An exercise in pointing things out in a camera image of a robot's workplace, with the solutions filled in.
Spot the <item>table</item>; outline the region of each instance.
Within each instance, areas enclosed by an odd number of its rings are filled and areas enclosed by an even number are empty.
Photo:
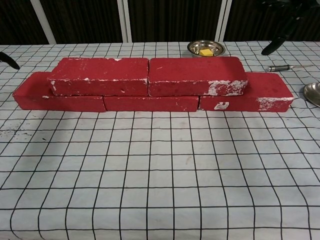
[[[246,71],[279,73],[284,113],[21,110],[12,92],[63,57],[190,57],[187,42],[2,45],[0,239],[320,239],[320,43],[224,42]]]

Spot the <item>stainless steel dish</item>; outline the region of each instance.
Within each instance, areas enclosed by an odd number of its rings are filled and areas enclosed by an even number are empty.
[[[225,53],[226,49],[223,45],[216,41],[210,41],[210,40],[197,40],[192,41],[187,46],[189,52],[192,53],[193,57],[207,57],[208,56],[201,56],[199,54],[200,50],[203,49],[210,49],[213,52],[213,56],[220,56]]]
[[[312,104],[320,107],[320,83],[310,83],[304,86],[303,95]]]

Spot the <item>red brick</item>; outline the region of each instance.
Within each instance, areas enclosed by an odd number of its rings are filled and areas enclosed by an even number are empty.
[[[107,111],[195,112],[197,96],[105,96]]]
[[[294,96],[275,73],[248,72],[242,96],[202,96],[199,108],[208,111],[286,112]]]
[[[147,96],[147,58],[63,58],[48,77],[54,95]]]
[[[72,112],[105,112],[102,96],[55,96],[47,77],[50,72],[35,72],[13,93],[24,110],[53,110]]]
[[[236,57],[150,60],[149,95],[154,97],[242,95],[247,82]]]

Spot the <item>screwdriver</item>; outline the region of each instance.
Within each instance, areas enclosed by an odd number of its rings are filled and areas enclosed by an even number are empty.
[[[280,72],[280,71],[287,71],[293,68],[306,68],[306,67],[312,67],[314,65],[278,65],[278,66],[268,66],[266,68],[267,72]]]

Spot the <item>yellow block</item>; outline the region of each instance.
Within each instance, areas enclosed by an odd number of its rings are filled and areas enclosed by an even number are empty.
[[[202,49],[200,50],[200,56],[212,57],[214,53],[210,49]]]

